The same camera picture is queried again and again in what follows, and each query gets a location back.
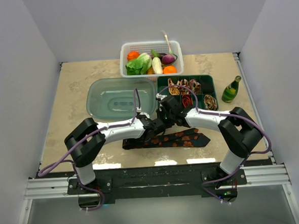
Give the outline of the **dark floral orange tie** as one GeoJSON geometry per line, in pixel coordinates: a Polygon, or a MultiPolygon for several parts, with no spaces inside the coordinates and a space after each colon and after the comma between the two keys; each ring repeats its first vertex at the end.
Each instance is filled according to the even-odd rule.
{"type": "Polygon", "coordinates": [[[189,128],[171,134],[156,135],[148,140],[124,139],[122,148],[125,150],[139,148],[164,148],[164,147],[205,147],[211,141],[197,128],[189,128]]]}

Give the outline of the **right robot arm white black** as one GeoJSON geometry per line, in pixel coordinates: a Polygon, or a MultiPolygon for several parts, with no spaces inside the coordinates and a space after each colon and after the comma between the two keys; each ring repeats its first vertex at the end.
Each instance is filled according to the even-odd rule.
{"type": "Polygon", "coordinates": [[[240,107],[231,111],[200,110],[195,106],[182,107],[172,95],[157,94],[159,102],[157,116],[168,125],[189,128],[206,128],[219,131],[229,151],[215,172],[207,177],[228,185],[235,179],[235,171],[246,160],[263,138],[260,127],[240,107]]]}

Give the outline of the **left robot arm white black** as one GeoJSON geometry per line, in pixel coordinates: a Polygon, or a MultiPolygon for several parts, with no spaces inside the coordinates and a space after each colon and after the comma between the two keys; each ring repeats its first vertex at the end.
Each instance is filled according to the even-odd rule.
{"type": "Polygon", "coordinates": [[[103,146],[123,139],[145,141],[165,129],[163,121],[151,120],[144,113],[139,113],[129,120],[112,123],[97,123],[93,118],[83,120],[64,140],[80,179],[79,188],[85,193],[91,193],[96,189],[92,162],[103,146]]]}

